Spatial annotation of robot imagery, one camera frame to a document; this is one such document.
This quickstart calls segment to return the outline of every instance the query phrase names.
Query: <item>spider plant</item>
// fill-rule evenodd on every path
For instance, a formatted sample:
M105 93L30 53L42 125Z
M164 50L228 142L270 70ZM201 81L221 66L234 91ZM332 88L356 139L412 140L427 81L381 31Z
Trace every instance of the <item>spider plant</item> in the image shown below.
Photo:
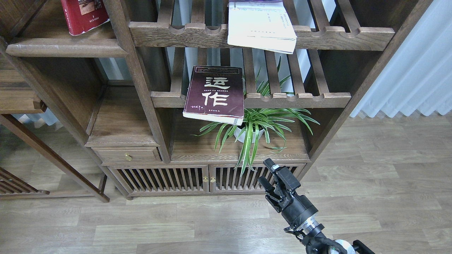
M278 71L281 66L281 58L279 58L278 63ZM258 74L256 76L255 82L257 83L258 76L260 73L260 69L258 71ZM290 79L290 76L287 76L279 81L280 86L282 87L283 84ZM270 87L269 82L262 81L256 91L258 93L261 93L263 96L269 96L270 95ZM288 122L295 122L292 120L292 118L296 118L300 120L303 124L306 125L307 129L312 135L311 127L309 127L308 122L314 122L316 124L319 124L316 120L313 118L305 115L311 114L307 109L304 108L245 108L245 116L243 119L242 124L242 130L240 131L239 135L237 135L235 142L237 142L238 137L245 134L245 140L243 142L242 149L240 150L239 159L237 160L237 164L235 165L235 168L238 168L241 165L241 175L245 172L245 169L247 167L250 167L252 169L252 164L254 162L254 159L257 154L257 149L259 146L259 136L260 130L264 130L265 134L265 142L267 144L270 143L270 131L276 133L279 137L281 137L284 140L284 145L282 147L272 147L274 149L274 153L281 152L284 148L286 148L286 137L284 135L284 131L292 132L292 130L287 127L285 124ZM220 127L217 132L217 137L215 139L215 147L216 150L218 147L218 144L220 144L219 153L221 153L221 150L226 142L226 140L234 135L235 130L239 127L237 125L232 125L228 123L221 123L221 122L211 122L203 126L201 129L199 129L200 133L196 136L203 136L217 127Z

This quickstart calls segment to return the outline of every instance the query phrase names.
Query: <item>brass knob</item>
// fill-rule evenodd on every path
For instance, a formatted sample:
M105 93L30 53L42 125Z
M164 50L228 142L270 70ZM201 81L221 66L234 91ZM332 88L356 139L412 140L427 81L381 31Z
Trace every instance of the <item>brass knob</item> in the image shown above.
M126 156L126 160L127 161L131 161L132 160L132 157L128 153L126 153L125 156Z

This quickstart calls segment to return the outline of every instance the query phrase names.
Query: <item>white book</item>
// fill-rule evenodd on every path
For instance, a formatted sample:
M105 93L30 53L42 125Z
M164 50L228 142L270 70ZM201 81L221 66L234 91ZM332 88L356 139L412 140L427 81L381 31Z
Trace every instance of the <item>white book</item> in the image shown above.
M282 2L229 2L228 44L292 54L296 42Z

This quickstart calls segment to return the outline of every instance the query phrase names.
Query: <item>book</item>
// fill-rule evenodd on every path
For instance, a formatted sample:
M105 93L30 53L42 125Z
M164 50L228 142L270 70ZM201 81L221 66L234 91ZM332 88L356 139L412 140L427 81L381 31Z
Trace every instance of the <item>book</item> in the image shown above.
M102 0L61 0L70 35L80 35L108 21Z
M292 54L297 36L282 1L230 1L227 43Z
M193 67L184 117L241 125L244 115L242 68Z

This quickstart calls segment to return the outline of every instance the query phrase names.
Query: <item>wooden floor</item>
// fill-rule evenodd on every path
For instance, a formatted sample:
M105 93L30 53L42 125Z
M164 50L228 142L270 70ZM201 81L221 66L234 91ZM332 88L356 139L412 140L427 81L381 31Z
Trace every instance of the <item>wooden floor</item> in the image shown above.
M376 253L449 254L451 123L451 114L348 119L298 193L317 206L327 236L360 239ZM0 166L37 188L71 185L0 130ZM35 131L82 173L99 173L64 129ZM90 197L0 201L0 253L304 253L263 195L126 201L111 183L106 194L107 204Z

